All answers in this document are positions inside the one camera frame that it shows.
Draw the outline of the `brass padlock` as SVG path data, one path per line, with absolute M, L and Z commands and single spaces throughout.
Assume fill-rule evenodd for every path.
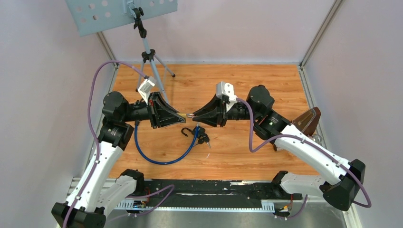
M 187 122 L 188 119 L 192 119 L 194 117 L 194 114 L 188 114 L 188 113 L 177 113 L 182 119 L 183 122 Z

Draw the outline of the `blue cable lock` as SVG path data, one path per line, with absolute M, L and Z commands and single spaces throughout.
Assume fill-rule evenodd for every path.
M 207 145 L 206 143 L 198 144 L 199 135 L 206 133 L 206 129 L 200 124 L 184 128 L 169 127 L 165 133 L 173 130 L 173 135 L 164 136 L 160 134 L 152 136 L 150 140 L 145 139 L 145 133 L 140 132 L 140 126 L 139 121 L 134 123 L 134 145 L 140 156 L 152 164 L 171 165 L 178 163 L 194 151 L 197 146 Z

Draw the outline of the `black keys bunch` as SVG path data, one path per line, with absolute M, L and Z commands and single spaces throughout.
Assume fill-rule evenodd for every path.
M 208 147 L 211 148 L 210 138 L 208 137 L 208 135 L 206 133 L 201 133 L 198 137 L 198 144 L 203 144 L 203 143 L 206 143 L 208 145 Z

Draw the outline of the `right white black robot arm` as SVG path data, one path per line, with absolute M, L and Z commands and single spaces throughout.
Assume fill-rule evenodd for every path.
M 290 120 L 273 110 L 275 100 L 269 90 L 258 85 L 250 89 L 246 99 L 237 97 L 232 84 L 221 82 L 214 97 L 195 111 L 193 120 L 212 127 L 223 127 L 228 120 L 248 120 L 249 136 L 258 136 L 263 144 L 273 144 L 310 165 L 317 175 L 298 175 L 280 171 L 273 179 L 272 194 L 284 198 L 288 194 L 322 197 L 341 211 L 348 211 L 363 186 L 365 164 L 340 157 L 302 132 Z

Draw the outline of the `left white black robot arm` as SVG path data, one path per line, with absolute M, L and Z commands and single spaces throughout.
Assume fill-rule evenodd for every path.
M 95 137 L 96 149 L 90 163 L 66 201 L 55 203 L 51 210 L 62 228 L 102 228 L 124 198 L 145 192 L 144 175 L 132 169 L 125 170 L 109 189 L 102 191 L 133 135 L 129 122 L 149 120 L 153 128 L 186 122 L 186 115 L 167 104 L 159 92 L 131 104 L 120 92 L 113 91 L 104 97 L 103 105 L 103 125 Z

